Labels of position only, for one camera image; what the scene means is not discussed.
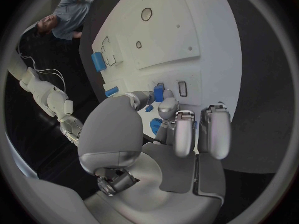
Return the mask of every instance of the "gray t-shirt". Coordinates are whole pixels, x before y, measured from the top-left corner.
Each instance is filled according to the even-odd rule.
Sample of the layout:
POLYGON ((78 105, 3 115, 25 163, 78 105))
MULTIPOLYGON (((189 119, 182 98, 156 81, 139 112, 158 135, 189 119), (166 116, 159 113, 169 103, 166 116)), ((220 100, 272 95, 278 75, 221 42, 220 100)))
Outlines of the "gray t-shirt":
POLYGON ((83 25, 93 0, 61 0, 54 15, 58 16, 58 25, 52 29, 56 38, 72 40, 73 31, 83 25))

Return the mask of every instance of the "cable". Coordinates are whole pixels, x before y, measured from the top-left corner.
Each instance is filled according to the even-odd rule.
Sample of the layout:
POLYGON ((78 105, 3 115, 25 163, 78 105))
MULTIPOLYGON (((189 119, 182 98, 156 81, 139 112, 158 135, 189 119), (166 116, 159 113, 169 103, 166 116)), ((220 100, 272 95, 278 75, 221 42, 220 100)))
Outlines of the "cable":
POLYGON ((18 48, 18 53, 19 53, 19 55, 20 55, 23 59, 28 59, 28 58, 30 58, 30 59, 32 60, 32 62, 33 62, 33 68, 34 68, 35 71, 37 71, 37 72, 39 72, 39 73, 42 73, 42 74, 54 74, 54 75, 58 76, 58 77, 62 80, 62 82, 63 82, 64 93, 66 93, 65 81, 64 81, 63 75, 61 74, 60 71, 58 71, 58 70, 56 70, 56 69, 54 69, 54 68, 49 68, 49 69, 44 69, 44 70, 37 70, 35 60, 34 60, 31 56, 22 56, 22 53, 20 52, 20 42, 18 43, 18 47, 17 47, 17 48, 18 48), (43 71, 49 71, 49 70, 57 71, 60 75, 58 75, 57 73, 54 73, 54 72, 43 72, 43 71))

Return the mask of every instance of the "man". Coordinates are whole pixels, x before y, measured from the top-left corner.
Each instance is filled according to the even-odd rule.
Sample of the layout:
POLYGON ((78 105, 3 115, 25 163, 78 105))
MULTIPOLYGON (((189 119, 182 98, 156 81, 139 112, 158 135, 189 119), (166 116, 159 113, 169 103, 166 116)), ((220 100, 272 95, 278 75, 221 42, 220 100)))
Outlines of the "man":
POLYGON ((93 0, 61 0, 55 12, 39 21, 34 34, 43 37, 51 31, 56 38, 72 40, 81 38, 82 32, 75 31, 84 24, 93 0))

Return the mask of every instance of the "white table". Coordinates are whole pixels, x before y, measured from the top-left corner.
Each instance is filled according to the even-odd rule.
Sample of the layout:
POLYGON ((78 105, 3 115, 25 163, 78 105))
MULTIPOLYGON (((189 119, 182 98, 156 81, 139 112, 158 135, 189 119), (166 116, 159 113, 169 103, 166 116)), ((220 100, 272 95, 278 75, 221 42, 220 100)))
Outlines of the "white table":
MULTIPOLYGON (((233 118, 242 55, 237 25, 226 0, 121 0, 101 27, 93 51, 103 51, 103 43, 103 55, 109 62, 101 71, 105 90, 118 86, 119 93, 153 91, 158 82, 164 82, 174 91, 181 109, 195 112, 197 122, 200 111, 218 101, 227 105, 233 118), (144 8, 152 9, 148 21, 141 19, 144 8), (190 88, 187 98, 179 96, 175 85, 182 79, 190 88)), ((150 121, 159 118, 158 105, 154 103, 149 113, 138 112, 143 133, 152 138, 150 121)))

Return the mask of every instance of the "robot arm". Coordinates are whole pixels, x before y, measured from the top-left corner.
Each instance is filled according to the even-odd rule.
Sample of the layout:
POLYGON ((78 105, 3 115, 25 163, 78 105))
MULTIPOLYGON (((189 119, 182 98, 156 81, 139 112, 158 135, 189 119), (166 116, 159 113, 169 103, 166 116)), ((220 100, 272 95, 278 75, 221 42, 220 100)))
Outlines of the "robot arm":
POLYGON ((8 68, 20 81, 23 89, 33 94, 36 103, 51 117, 57 117, 62 133, 78 146, 82 123, 72 116, 73 101, 58 87, 48 81, 41 81, 38 73, 27 67, 15 51, 8 68))

